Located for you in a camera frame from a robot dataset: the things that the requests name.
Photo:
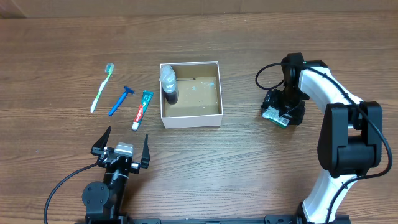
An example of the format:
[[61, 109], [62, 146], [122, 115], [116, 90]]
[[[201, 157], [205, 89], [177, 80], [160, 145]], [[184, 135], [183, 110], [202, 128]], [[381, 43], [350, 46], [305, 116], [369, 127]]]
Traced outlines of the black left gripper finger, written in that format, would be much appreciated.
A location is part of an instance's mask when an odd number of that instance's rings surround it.
[[147, 169], [149, 167], [150, 163], [150, 152], [149, 152], [149, 146], [148, 146], [148, 135], [146, 134], [145, 140], [144, 140], [144, 147], [142, 150], [142, 157], [141, 157], [141, 168]]
[[104, 149], [107, 145], [109, 135], [111, 133], [111, 127], [109, 126], [105, 133], [94, 143], [93, 149]]

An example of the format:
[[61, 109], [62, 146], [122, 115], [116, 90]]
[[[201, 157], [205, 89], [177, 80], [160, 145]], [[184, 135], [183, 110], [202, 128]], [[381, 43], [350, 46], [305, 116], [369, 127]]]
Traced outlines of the Dettol soap bar pack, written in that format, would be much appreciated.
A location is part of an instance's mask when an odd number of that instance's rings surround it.
[[279, 110], [271, 106], [262, 109], [262, 117], [269, 121], [272, 121], [281, 128], [286, 128], [289, 124], [289, 120], [287, 118], [279, 116]]

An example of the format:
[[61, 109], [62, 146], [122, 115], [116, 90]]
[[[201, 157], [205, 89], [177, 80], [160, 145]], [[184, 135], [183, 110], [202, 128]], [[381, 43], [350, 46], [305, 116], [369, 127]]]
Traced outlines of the Colgate toothpaste tube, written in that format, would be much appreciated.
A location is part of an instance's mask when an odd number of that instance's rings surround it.
[[141, 98], [141, 103], [139, 105], [139, 109], [138, 109], [137, 114], [136, 114], [136, 116], [134, 118], [134, 121], [132, 123], [132, 130], [133, 131], [137, 131], [138, 130], [138, 128], [139, 128], [139, 126], [140, 126], [140, 124], [142, 122], [144, 113], [146, 112], [146, 109], [147, 109], [147, 107], [148, 107], [153, 95], [154, 95], [154, 93], [152, 91], [149, 91], [149, 90], [144, 90], [143, 91], [142, 98]]

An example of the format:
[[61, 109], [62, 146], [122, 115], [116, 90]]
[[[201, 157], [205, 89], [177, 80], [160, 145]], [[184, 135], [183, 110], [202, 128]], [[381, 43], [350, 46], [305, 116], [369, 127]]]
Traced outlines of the dark blue pump bottle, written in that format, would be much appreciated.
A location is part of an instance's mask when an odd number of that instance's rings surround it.
[[178, 101], [177, 76], [170, 65], [161, 67], [159, 81], [168, 104], [176, 104]]

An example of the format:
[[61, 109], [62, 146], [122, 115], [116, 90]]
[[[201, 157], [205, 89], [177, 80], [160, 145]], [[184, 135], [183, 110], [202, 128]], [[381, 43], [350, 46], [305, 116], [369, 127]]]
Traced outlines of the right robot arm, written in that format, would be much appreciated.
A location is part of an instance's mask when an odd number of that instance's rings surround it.
[[318, 139], [318, 161], [322, 167], [309, 196], [294, 215], [267, 215], [265, 223], [350, 223], [336, 211], [349, 189], [369, 178], [369, 169], [381, 161], [382, 108], [350, 93], [321, 60], [306, 61], [301, 53], [289, 53], [279, 66], [280, 85], [266, 88], [262, 117], [282, 128], [298, 126], [312, 99], [323, 113]]

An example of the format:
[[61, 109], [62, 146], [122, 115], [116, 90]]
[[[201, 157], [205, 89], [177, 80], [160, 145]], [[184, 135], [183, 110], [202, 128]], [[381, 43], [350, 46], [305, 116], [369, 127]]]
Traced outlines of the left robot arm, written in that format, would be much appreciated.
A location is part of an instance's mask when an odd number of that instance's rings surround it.
[[148, 137], [144, 140], [141, 161], [135, 162], [132, 144], [121, 142], [115, 148], [107, 146], [110, 133], [111, 127], [108, 127], [91, 148], [91, 154], [97, 157], [97, 166], [106, 171], [102, 181], [92, 182], [83, 190], [86, 223], [132, 223], [129, 215], [121, 212], [124, 191], [129, 175], [149, 166]]

